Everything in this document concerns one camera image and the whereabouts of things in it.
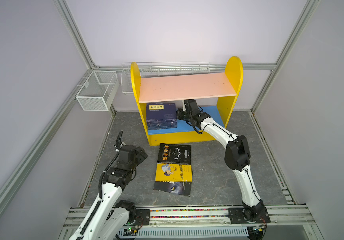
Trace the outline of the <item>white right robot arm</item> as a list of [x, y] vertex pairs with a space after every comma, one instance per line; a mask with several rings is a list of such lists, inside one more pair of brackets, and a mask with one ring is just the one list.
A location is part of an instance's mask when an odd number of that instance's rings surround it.
[[218, 124], [204, 112], [196, 100], [183, 101], [183, 107], [177, 110], [177, 118], [185, 121], [196, 133], [208, 133], [225, 148], [224, 161], [237, 179], [241, 194], [243, 211], [241, 217], [248, 223], [262, 220], [270, 222], [268, 211], [256, 190], [250, 167], [250, 149], [246, 136], [236, 135]]

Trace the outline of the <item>yellow cartoon cover book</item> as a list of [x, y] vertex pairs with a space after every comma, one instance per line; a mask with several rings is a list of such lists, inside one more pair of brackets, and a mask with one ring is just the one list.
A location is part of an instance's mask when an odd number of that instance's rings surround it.
[[192, 182], [191, 165], [157, 164], [156, 182]]

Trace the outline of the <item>black wolf cover book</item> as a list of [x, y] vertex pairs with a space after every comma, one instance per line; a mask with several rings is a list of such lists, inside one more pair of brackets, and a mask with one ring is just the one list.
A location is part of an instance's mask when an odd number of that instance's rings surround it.
[[181, 196], [190, 196], [192, 182], [156, 182], [154, 190]]

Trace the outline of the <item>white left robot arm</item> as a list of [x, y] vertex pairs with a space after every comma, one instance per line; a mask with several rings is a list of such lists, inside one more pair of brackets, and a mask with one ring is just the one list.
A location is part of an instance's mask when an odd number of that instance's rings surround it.
[[116, 154], [99, 177], [98, 195], [71, 240], [119, 240], [119, 230], [136, 221], [135, 203], [118, 199], [148, 155], [142, 147], [125, 145], [122, 136], [120, 131]]

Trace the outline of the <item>black book orange title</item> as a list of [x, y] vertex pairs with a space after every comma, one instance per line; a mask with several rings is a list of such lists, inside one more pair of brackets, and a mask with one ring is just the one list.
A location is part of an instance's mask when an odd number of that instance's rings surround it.
[[191, 164], [191, 145], [160, 144], [158, 163]]

